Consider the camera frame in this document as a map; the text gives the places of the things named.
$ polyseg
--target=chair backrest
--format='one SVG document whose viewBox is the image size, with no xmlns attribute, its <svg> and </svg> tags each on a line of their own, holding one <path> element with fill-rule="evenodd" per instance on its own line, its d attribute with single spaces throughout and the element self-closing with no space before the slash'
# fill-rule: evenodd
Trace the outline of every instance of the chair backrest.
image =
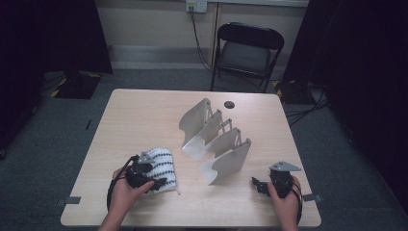
<svg viewBox="0 0 408 231">
<path fill-rule="evenodd" d="M 283 37 L 276 31 L 240 22 L 230 22 L 219 27 L 219 40 L 227 40 L 245 45 L 260 46 L 280 51 L 285 44 Z"/>
</svg>

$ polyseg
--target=wooden table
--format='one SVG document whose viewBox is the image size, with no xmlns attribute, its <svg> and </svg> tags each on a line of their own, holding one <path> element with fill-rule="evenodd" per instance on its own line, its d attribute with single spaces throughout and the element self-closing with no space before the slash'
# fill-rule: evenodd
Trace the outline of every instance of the wooden table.
<svg viewBox="0 0 408 231">
<path fill-rule="evenodd" d="M 199 161 L 181 148 L 179 122 L 203 98 L 223 119 L 232 118 L 250 138 L 242 170 L 208 186 Z M 226 109 L 233 101 L 234 109 Z M 154 147 L 173 154 L 177 192 L 145 194 L 128 213 L 123 226 L 148 227 L 266 227 L 278 226 L 270 197 L 257 193 L 252 176 L 268 180 L 268 167 L 286 161 L 302 167 L 279 98 L 273 94 L 176 90 L 115 90 L 102 116 L 71 196 L 79 204 L 65 206 L 67 226 L 98 226 L 107 214 L 106 195 L 113 172 L 135 154 Z M 293 172 L 303 194 L 311 193 L 305 171 Z M 299 226 L 320 225 L 315 201 L 305 202 Z"/>
</svg>

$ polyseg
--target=electrical outlet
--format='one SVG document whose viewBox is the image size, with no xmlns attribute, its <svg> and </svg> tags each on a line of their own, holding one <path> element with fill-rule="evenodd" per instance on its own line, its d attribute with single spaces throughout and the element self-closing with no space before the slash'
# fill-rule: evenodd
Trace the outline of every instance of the electrical outlet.
<svg viewBox="0 0 408 231">
<path fill-rule="evenodd" d="M 197 12 L 206 13 L 207 12 L 207 2 L 197 1 Z"/>
<path fill-rule="evenodd" d="M 194 1 L 186 0 L 186 12 L 206 13 L 207 2 L 206 1 Z"/>
<path fill-rule="evenodd" d="M 196 12 L 197 1 L 186 0 L 186 12 Z"/>
</svg>

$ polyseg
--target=black strap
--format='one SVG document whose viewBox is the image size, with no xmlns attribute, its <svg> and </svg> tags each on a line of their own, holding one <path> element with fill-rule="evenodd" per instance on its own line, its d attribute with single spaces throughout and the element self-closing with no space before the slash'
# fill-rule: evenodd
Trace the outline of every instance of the black strap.
<svg viewBox="0 0 408 231">
<path fill-rule="evenodd" d="M 111 185 L 110 185 L 109 188 L 108 188 L 108 195 L 107 195 L 107 198 L 106 198 L 106 204 L 107 204 L 107 207 L 108 207 L 108 211 L 109 211 L 109 206 L 111 205 L 111 197 L 112 197 L 112 192 L 114 191 L 115 184 L 116 184 L 117 180 L 121 179 L 121 178 L 120 178 L 120 175 L 121 175 L 121 174 L 123 173 L 123 171 L 129 166 L 129 163 L 130 163 L 131 161 L 133 161 L 133 160 L 135 160 L 135 156 L 129 158 L 129 160 L 126 162 L 126 164 L 125 164 L 125 165 L 123 166 L 123 168 L 120 170 L 120 172 L 117 174 L 117 176 L 115 177 L 115 179 L 111 181 Z"/>
<path fill-rule="evenodd" d="M 297 186 L 297 184 L 295 184 L 294 182 L 293 182 L 293 184 L 294 184 L 294 185 L 297 187 L 297 189 L 300 191 L 300 196 L 299 196 L 299 194 L 298 194 L 294 189 L 291 189 L 291 191 L 294 193 L 294 195 L 295 195 L 296 198 L 297 198 L 297 202 L 299 202 L 298 208 L 297 208 L 297 219 L 296 219 L 297 224 L 299 224 L 300 219 L 302 218 L 303 196 L 302 196 L 302 191 L 301 191 L 300 188 Z"/>
</svg>

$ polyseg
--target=human hand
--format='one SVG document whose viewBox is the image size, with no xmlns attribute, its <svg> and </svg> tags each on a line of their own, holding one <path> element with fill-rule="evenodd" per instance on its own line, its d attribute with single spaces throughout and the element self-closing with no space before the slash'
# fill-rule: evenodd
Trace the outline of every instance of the human hand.
<svg viewBox="0 0 408 231">
<path fill-rule="evenodd" d="M 120 171 L 121 168 L 114 172 L 113 179 L 116 178 Z M 127 183 L 125 171 L 123 171 L 114 186 L 109 212 L 98 230 L 118 230 L 126 214 L 135 206 L 139 197 L 146 193 L 153 185 L 154 182 L 149 181 L 139 188 L 133 189 Z"/>
<path fill-rule="evenodd" d="M 293 185 L 293 189 L 297 194 L 300 195 L 300 183 L 296 177 L 292 176 L 294 183 L 299 187 L 299 189 Z M 278 217 L 281 228 L 283 231 L 294 231 L 297 228 L 297 212 L 298 212 L 298 200 L 292 191 L 288 193 L 285 198 L 280 198 L 276 192 L 275 187 L 271 182 L 268 182 L 268 190 L 270 197 L 272 199 L 273 208 L 275 214 Z"/>
</svg>

